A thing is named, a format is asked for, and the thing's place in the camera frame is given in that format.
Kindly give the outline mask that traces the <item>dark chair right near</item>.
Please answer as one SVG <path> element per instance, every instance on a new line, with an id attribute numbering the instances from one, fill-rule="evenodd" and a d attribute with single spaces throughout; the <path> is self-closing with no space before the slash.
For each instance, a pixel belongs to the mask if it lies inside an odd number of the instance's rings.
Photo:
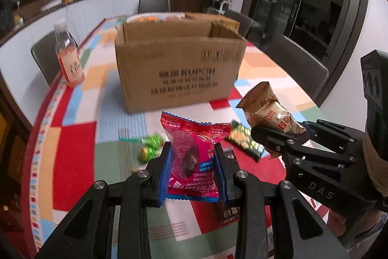
<path id="1" fill-rule="evenodd" d="M 275 36 L 260 48 L 288 73 L 315 101 L 329 77 L 329 70 L 307 50 L 284 35 Z"/>

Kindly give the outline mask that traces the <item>dark chair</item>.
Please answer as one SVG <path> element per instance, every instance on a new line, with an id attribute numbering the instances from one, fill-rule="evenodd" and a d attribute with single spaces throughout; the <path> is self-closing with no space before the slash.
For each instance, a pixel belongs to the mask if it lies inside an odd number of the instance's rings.
<path id="1" fill-rule="evenodd" d="M 288 73 L 315 101 L 329 77 L 329 70 L 307 50 L 284 35 L 275 36 L 260 48 Z"/>
<path id="2" fill-rule="evenodd" d="M 47 34 L 32 48 L 31 54 L 46 82 L 51 85 L 58 73 L 62 73 L 56 55 L 55 32 Z"/>
<path id="3" fill-rule="evenodd" d="M 249 32 L 254 24 L 252 18 L 234 10 L 227 10 L 224 13 L 224 16 L 237 21 L 239 23 L 239 35 L 243 36 L 245 39 L 248 38 Z"/>

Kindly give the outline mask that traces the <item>dark brown snack packet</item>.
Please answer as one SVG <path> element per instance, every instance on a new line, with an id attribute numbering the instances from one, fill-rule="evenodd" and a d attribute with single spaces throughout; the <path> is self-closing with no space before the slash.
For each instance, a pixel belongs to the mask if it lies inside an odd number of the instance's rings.
<path id="1" fill-rule="evenodd" d="M 221 225 L 227 225 L 239 218 L 238 206 L 226 206 L 224 203 L 218 203 L 218 219 Z"/>

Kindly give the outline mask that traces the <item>woven wicker box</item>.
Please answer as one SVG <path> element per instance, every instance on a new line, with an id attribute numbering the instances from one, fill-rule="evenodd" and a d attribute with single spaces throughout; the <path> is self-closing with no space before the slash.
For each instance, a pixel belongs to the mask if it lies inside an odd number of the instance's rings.
<path id="1" fill-rule="evenodd" d="M 240 23 L 234 19 L 222 16 L 222 15 L 186 12 L 185 17 L 193 20 L 214 22 L 214 23 L 220 24 L 221 26 L 229 30 L 232 30 L 235 33 L 239 32 Z"/>

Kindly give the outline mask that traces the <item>green candy bag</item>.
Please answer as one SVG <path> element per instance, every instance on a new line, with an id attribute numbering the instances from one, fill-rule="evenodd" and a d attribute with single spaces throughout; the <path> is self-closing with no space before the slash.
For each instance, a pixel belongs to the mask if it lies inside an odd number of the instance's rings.
<path id="1" fill-rule="evenodd" d="M 159 134 L 153 134 L 141 140 L 141 149 L 139 159 L 142 162 L 148 162 L 154 159 L 157 154 L 161 153 L 164 146 L 164 139 Z"/>

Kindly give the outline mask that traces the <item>white fruit basket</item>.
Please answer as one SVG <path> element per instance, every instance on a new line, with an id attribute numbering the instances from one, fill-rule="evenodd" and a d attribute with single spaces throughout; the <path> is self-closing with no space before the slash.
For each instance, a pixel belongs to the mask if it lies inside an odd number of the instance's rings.
<path id="1" fill-rule="evenodd" d="M 136 14 L 126 19 L 130 22 L 160 22 L 160 21 L 175 21 L 183 20 L 186 17 L 184 12 L 150 12 Z"/>

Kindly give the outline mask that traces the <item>red snack packet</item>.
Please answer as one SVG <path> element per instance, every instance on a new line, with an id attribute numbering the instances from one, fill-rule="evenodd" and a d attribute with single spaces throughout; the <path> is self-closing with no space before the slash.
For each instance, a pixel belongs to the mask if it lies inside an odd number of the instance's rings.
<path id="1" fill-rule="evenodd" d="M 218 202 L 214 180 L 216 144 L 229 136 L 232 125 L 195 122 L 168 112 L 161 113 L 161 125 L 172 153 L 167 197 Z"/>

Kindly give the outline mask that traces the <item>pink drink bottle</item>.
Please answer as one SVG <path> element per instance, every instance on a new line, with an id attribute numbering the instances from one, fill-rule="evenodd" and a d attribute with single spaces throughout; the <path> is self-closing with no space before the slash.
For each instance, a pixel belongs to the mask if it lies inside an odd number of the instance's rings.
<path id="1" fill-rule="evenodd" d="M 56 55 L 67 86 L 75 87 L 85 80 L 76 42 L 68 31 L 63 18 L 54 24 Z"/>

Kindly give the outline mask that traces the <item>dark chair left side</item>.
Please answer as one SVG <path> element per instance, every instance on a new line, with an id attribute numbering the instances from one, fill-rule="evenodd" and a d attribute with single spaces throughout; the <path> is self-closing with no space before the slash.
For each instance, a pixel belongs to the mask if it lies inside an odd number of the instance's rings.
<path id="1" fill-rule="evenodd" d="M 46 82 L 51 85 L 58 73 L 62 73 L 56 55 L 55 32 L 47 34 L 32 48 L 31 54 Z"/>

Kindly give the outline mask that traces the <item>dark green cracker packet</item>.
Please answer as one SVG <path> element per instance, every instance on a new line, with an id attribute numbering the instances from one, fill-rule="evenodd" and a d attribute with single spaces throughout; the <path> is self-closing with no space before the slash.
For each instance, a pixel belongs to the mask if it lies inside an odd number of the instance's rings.
<path id="1" fill-rule="evenodd" d="M 252 139 L 251 130 L 243 124 L 233 120 L 231 125 L 232 129 L 227 141 L 258 162 L 264 153 L 264 146 Z"/>

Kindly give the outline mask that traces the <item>dark chair far end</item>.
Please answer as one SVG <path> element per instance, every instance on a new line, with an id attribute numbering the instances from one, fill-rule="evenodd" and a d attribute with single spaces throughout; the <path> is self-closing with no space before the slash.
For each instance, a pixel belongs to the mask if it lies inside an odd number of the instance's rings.
<path id="1" fill-rule="evenodd" d="M 139 0 L 138 14 L 170 12 L 170 0 Z"/>

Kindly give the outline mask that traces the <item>dark chair right far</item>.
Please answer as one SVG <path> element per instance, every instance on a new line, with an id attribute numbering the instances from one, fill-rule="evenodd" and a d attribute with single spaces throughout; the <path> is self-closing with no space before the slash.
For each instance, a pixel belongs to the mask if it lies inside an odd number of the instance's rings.
<path id="1" fill-rule="evenodd" d="M 249 32 L 254 24 L 252 18 L 234 10 L 227 10 L 224 13 L 224 16 L 237 21 L 239 23 L 239 35 L 243 36 L 245 39 L 248 38 Z"/>

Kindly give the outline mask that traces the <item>brown nut snack packet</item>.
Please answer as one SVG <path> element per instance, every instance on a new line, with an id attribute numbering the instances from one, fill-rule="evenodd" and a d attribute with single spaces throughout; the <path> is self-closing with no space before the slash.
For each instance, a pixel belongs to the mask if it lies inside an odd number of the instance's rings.
<path id="1" fill-rule="evenodd" d="M 307 129 L 280 104 L 269 82 L 260 82 L 239 101 L 250 127 L 266 127 L 296 138 L 300 143 L 309 140 Z"/>

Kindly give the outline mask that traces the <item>brown cardboard box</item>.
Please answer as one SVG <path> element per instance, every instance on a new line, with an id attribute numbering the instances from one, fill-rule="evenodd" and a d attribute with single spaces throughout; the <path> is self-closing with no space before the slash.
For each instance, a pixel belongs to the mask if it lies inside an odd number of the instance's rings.
<path id="1" fill-rule="evenodd" d="M 194 19 L 118 27 L 116 64 L 129 113 L 227 99 L 247 44 L 232 30 Z"/>

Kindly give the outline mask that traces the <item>white sideboard cabinet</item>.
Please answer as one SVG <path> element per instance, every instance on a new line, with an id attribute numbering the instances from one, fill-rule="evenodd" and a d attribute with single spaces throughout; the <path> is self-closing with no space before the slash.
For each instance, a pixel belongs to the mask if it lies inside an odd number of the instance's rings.
<path id="1" fill-rule="evenodd" d="M 1 42 L 1 89 L 27 129 L 32 128 L 49 91 L 31 48 L 62 19 L 81 44 L 102 20 L 137 14 L 138 5 L 139 0 L 80 0 L 47 12 Z"/>

